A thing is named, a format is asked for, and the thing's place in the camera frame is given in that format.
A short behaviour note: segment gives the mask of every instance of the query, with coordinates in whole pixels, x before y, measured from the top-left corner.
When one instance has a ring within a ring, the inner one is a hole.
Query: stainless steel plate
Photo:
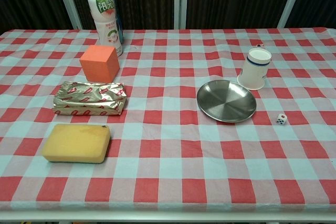
[[[227,123],[250,118],[257,107],[256,99],[248,89],[227,80],[210,81],[201,86],[197,103],[205,114]]]

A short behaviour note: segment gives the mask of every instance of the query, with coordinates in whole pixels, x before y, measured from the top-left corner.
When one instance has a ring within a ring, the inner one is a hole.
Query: white cup
[[[244,62],[243,68],[237,77],[240,85],[249,90],[258,90],[265,85],[271,53],[262,48],[252,48]]]

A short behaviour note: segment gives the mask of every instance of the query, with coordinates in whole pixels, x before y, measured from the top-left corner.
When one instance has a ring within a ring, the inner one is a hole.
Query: sponge
[[[54,162],[101,163],[109,140],[105,125],[57,124],[41,154]]]

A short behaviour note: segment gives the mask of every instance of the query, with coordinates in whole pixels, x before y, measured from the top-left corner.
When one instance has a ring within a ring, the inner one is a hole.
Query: white die
[[[284,125],[287,121],[287,116],[285,114],[279,114],[277,118],[277,124]]]

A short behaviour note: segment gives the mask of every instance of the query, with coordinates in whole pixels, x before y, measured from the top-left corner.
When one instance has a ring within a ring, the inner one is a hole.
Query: orange cube
[[[113,82],[120,68],[117,51],[109,46],[89,46],[79,61],[90,82]]]

